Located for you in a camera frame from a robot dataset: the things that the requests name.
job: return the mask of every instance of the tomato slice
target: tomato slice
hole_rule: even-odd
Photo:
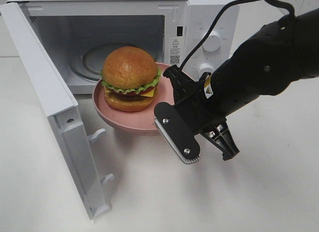
[[[136,94],[134,91],[128,92],[128,93],[126,93],[126,94],[123,94],[121,91],[116,92],[115,90],[109,88],[110,91],[112,91],[112,92],[114,92],[114,93],[116,93],[116,94],[119,94],[119,95],[123,95],[123,96],[143,95],[143,94],[145,94],[145,93],[147,93],[147,92],[149,92],[149,91],[152,91],[153,89],[154,89],[154,86],[150,86],[150,87],[147,88],[145,91],[141,91],[139,94]]]

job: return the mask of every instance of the top bun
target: top bun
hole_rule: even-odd
[[[108,55],[103,65],[103,78],[114,87],[139,88],[151,83],[158,73],[155,60],[144,50],[125,46]]]

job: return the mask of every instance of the table surface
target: table surface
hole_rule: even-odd
[[[264,3],[241,7],[232,51],[282,14]],[[114,130],[91,97],[78,95],[112,209],[90,221],[64,158],[0,17],[0,231],[170,232],[319,229],[319,79],[292,83],[228,117],[241,152],[224,162],[197,136],[201,160],[184,165],[161,136]]]

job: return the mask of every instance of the microwave control knob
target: microwave control knob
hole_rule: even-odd
[[[198,72],[198,76],[200,77],[204,72],[214,72],[214,66],[210,63],[203,63],[199,66],[197,72]]]
[[[213,30],[202,46],[205,51],[216,51],[218,48],[220,48],[220,42],[221,34]]]

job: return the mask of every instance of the qr code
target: qr code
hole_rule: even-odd
[[[170,56],[170,63],[171,64],[179,64],[179,55]]]

